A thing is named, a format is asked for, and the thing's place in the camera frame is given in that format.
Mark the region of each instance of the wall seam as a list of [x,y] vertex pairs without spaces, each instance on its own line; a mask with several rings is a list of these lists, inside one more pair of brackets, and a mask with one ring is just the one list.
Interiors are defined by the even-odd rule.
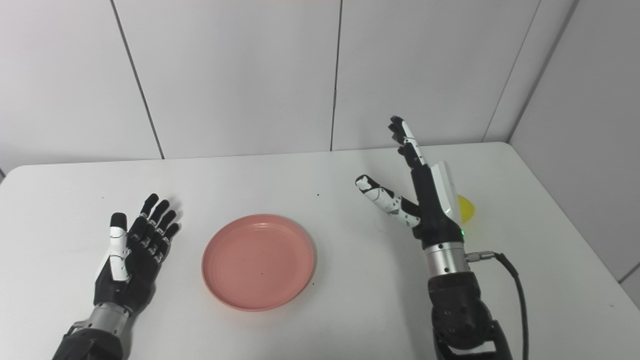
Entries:
[[335,78],[333,80],[333,113],[331,115],[331,140],[329,151],[333,151],[333,129],[335,127],[335,103],[338,98],[338,62],[340,62],[340,34],[342,33],[342,1],[340,0],[340,13],[338,16],[338,45],[335,52]]
[[536,18],[536,15],[538,14],[538,9],[540,9],[540,3],[542,3],[542,0],[538,0],[538,5],[536,5],[536,9],[535,11],[533,11],[533,16],[531,17],[531,21],[529,22],[529,27],[527,27],[527,32],[525,33],[522,39],[522,43],[520,44],[520,48],[518,49],[516,58],[513,61],[513,64],[511,65],[511,69],[509,70],[509,75],[507,75],[507,81],[504,82],[504,86],[502,87],[502,91],[500,92],[500,97],[498,98],[498,101],[495,103],[495,108],[493,109],[493,113],[491,114],[491,119],[489,120],[489,124],[487,124],[486,129],[484,130],[484,135],[482,136],[482,142],[484,142],[484,139],[486,138],[486,134],[489,132],[489,128],[491,127],[493,118],[495,117],[495,113],[496,111],[498,111],[500,100],[502,100],[502,96],[504,95],[504,91],[507,88],[509,79],[511,79],[511,74],[513,73],[513,69],[515,69],[516,63],[518,63],[518,58],[520,57],[520,53],[522,52],[522,48],[524,47],[524,42],[527,40],[527,37],[529,36],[529,31],[531,30],[531,26],[533,25],[533,20]]
[[160,145],[160,139],[158,138],[158,133],[156,131],[156,125],[154,124],[154,120],[151,118],[151,112],[149,111],[149,105],[147,104],[147,97],[145,97],[145,92],[142,90],[142,84],[140,83],[140,77],[138,77],[138,71],[136,70],[136,65],[133,62],[133,56],[131,56],[131,50],[129,49],[129,43],[127,42],[127,37],[124,35],[124,29],[122,28],[122,22],[120,21],[120,16],[118,15],[118,10],[116,9],[116,4],[114,0],[109,0],[111,2],[111,7],[113,9],[113,15],[116,17],[116,22],[118,23],[118,30],[120,31],[120,37],[122,37],[122,42],[124,43],[124,48],[127,51],[127,57],[129,58],[129,65],[131,65],[131,70],[133,71],[133,76],[136,79],[136,84],[138,85],[138,91],[140,92],[140,97],[142,98],[142,103],[145,105],[145,111],[147,112],[147,118],[149,120],[149,125],[151,125],[151,132],[153,132],[154,138],[156,139],[156,145],[158,148],[158,152],[160,153],[160,158],[164,159],[164,152],[162,150],[162,145]]
[[511,128],[511,132],[509,133],[509,136],[507,137],[506,143],[510,143],[511,142],[511,138],[513,137],[513,133],[516,131],[516,128],[520,124],[520,120],[522,120],[522,116],[524,115],[524,111],[529,106],[529,102],[531,102],[531,97],[533,97],[533,93],[536,91],[536,89],[538,87],[538,84],[540,83],[540,79],[542,78],[542,75],[545,73],[545,71],[547,69],[547,66],[549,65],[549,61],[551,60],[551,57],[553,57],[553,54],[556,51],[558,43],[560,43],[560,39],[562,38],[562,35],[564,34],[564,31],[566,30],[567,25],[569,25],[569,21],[573,17],[573,13],[575,12],[575,8],[578,6],[579,2],[580,2],[580,0],[573,0],[573,4],[571,4],[571,8],[569,9],[569,13],[567,14],[566,18],[564,19],[564,22],[563,22],[562,26],[560,27],[560,31],[558,31],[558,35],[556,36],[556,39],[554,40],[553,45],[551,45],[551,49],[549,49],[549,52],[547,53],[547,57],[545,58],[545,62],[542,64],[542,67],[540,68],[540,71],[538,72],[538,76],[536,76],[536,80],[533,82],[533,85],[531,86],[531,89],[529,90],[529,93],[527,94],[526,100],[524,101],[524,103],[522,104],[522,107],[520,108],[520,111],[518,112],[518,116],[516,117],[516,121],[513,123],[513,127]]

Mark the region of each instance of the fingertip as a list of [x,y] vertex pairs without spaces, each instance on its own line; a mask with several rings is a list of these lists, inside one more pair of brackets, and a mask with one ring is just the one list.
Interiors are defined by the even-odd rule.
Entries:
[[127,230],[127,215],[123,213],[113,213],[111,216],[111,227],[119,227]]

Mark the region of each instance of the robotic finger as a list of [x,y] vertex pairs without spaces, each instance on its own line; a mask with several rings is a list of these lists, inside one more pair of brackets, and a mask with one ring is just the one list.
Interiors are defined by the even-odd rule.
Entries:
[[418,205],[396,195],[392,190],[380,186],[367,175],[358,176],[356,185],[369,200],[400,223],[408,227],[415,227],[420,223]]

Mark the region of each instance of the black fingertip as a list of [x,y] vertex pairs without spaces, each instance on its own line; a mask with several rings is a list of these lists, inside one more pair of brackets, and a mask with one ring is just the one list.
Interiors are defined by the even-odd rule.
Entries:
[[178,230],[180,230],[180,225],[176,223],[171,224],[171,226],[164,232],[164,238],[171,241],[171,238],[178,233]]
[[404,120],[399,116],[395,116],[394,115],[394,116],[391,117],[391,122],[394,123],[397,126],[398,129],[402,129],[402,122],[403,121]]
[[156,193],[149,195],[149,197],[145,200],[145,204],[142,206],[142,210],[140,210],[140,213],[143,214],[143,216],[148,217],[151,213],[151,209],[154,207],[154,205],[156,205],[159,199],[160,197]]
[[149,218],[149,221],[157,223],[158,220],[160,220],[160,217],[162,216],[162,214],[164,214],[164,212],[168,208],[169,208],[169,201],[168,200],[162,200],[160,202],[160,204],[158,204],[158,206],[156,206],[156,209],[154,210],[154,213],[151,214],[151,217]]
[[113,213],[111,216],[111,226],[117,226],[127,230],[127,215],[123,213]]
[[160,224],[158,224],[158,229],[164,231],[166,227],[169,226],[169,223],[172,222],[176,216],[177,214],[175,213],[174,210],[169,210],[169,212],[164,214],[164,216],[162,217],[162,220],[160,220]]
[[362,175],[360,175],[360,176],[356,177],[355,184],[356,184],[356,185],[358,185],[358,182],[359,182],[360,180],[364,179],[365,177],[367,177],[367,174],[362,174]]

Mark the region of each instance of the cable connector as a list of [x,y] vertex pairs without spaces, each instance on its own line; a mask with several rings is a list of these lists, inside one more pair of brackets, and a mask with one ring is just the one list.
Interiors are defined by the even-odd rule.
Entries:
[[493,251],[478,251],[478,252],[470,252],[465,254],[467,258],[467,263],[475,263],[480,260],[489,260],[495,258],[495,253]]

